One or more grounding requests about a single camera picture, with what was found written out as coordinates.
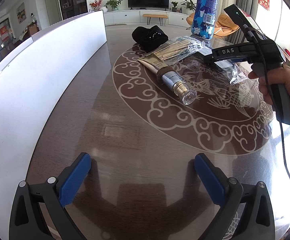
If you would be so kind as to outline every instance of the human hand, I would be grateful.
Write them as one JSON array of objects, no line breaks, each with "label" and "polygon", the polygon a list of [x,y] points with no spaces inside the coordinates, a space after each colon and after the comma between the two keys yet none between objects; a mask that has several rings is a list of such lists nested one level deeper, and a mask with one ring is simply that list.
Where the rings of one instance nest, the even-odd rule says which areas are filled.
[{"label": "human hand", "polygon": [[[283,64],[284,67],[275,68],[267,73],[268,77],[268,84],[284,84],[288,94],[290,95],[290,67]],[[254,71],[248,74],[250,79],[258,78]],[[266,87],[265,77],[259,78],[259,91],[263,94],[264,101],[269,104],[273,105],[272,99],[268,93],[268,89]]]}]

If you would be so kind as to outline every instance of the barcode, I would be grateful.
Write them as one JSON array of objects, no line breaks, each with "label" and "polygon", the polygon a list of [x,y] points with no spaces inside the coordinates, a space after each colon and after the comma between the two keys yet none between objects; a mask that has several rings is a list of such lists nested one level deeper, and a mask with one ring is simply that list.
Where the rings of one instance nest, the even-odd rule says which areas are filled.
[{"label": "barcode", "polygon": [[207,23],[207,24],[213,24],[213,15],[211,14],[204,14],[204,19],[203,22]]}]

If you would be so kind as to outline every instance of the wooden table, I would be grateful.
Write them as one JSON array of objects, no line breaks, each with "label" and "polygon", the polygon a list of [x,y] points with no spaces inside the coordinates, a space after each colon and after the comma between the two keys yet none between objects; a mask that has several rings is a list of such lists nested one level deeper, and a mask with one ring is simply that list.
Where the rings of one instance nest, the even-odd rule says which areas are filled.
[{"label": "wooden table", "polygon": [[[66,206],[87,239],[197,240],[219,209],[194,171],[192,159],[204,152],[227,177],[266,183],[280,239],[290,227],[290,181],[279,124],[257,82],[230,86],[189,58],[174,66],[198,91],[195,102],[183,106],[138,64],[144,51],[133,45],[134,27],[107,28],[108,43],[75,76],[46,122],[27,181],[57,176],[87,152],[92,169]],[[162,30],[169,38],[190,35]],[[284,129],[290,167],[290,126]],[[232,236],[241,213],[239,208],[224,239]]]},{"label": "wooden table", "polygon": [[150,25],[151,18],[159,18],[159,24],[161,26],[163,26],[163,19],[168,19],[168,16],[164,14],[143,14],[143,17],[147,17],[147,25]]}]

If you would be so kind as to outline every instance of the orange chair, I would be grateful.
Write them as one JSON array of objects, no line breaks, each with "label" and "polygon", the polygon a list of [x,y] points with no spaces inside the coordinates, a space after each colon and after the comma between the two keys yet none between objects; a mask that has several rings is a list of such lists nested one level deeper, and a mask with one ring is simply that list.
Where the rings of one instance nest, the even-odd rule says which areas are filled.
[{"label": "orange chair", "polygon": [[[192,26],[194,15],[195,13],[192,13],[186,18],[186,21],[190,26]],[[239,26],[235,24],[228,15],[221,13],[218,17],[217,22],[215,22],[214,35],[219,37],[226,37],[237,31],[238,29]]]}]

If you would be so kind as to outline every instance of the white cabinet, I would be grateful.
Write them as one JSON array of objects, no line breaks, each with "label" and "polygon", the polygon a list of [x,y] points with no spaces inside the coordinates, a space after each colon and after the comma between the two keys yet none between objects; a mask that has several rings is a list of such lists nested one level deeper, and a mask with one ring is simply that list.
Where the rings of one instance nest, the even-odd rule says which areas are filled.
[{"label": "white cabinet", "polygon": [[139,23],[139,11],[113,12],[114,23]]},{"label": "white cabinet", "polygon": [[112,13],[105,13],[104,14],[104,22],[105,22],[105,25],[113,24],[114,23],[113,14]]},{"label": "white cabinet", "polygon": [[188,15],[186,15],[186,14],[170,13],[169,19],[168,19],[168,24],[189,27],[189,24],[186,21],[187,17],[188,17]]},{"label": "white cabinet", "polygon": [[[169,17],[169,12],[151,12],[149,10],[144,10],[140,11],[140,18],[141,18],[141,23],[147,23],[147,17],[143,17],[143,14],[162,14],[162,15],[167,15]],[[159,25],[159,18],[152,18],[150,20],[151,24],[157,24]],[[168,19],[163,19],[163,26],[168,24]]]}]

